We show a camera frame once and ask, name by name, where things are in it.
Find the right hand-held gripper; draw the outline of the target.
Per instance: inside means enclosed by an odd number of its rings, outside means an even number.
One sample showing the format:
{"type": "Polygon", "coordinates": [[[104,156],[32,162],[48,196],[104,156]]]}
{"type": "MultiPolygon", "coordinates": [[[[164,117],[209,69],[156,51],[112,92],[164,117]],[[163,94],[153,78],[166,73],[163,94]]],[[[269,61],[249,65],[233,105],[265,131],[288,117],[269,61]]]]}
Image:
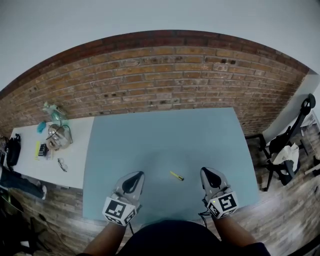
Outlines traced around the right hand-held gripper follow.
{"type": "Polygon", "coordinates": [[[213,194],[213,189],[221,189],[206,200],[207,210],[215,219],[224,218],[238,209],[237,195],[231,189],[226,176],[222,172],[214,168],[202,167],[200,169],[200,179],[207,196],[213,194]]]}

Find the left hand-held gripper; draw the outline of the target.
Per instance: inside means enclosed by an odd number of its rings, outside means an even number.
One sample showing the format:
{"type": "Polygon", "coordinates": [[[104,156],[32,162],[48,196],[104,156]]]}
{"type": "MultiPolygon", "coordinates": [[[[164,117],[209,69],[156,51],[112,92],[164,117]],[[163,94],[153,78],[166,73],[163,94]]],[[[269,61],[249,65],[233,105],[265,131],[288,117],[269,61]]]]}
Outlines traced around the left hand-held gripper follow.
{"type": "Polygon", "coordinates": [[[102,214],[112,223],[127,226],[142,207],[140,196],[145,181],[143,171],[131,172],[121,177],[116,183],[116,189],[111,196],[107,196],[102,214]]]}

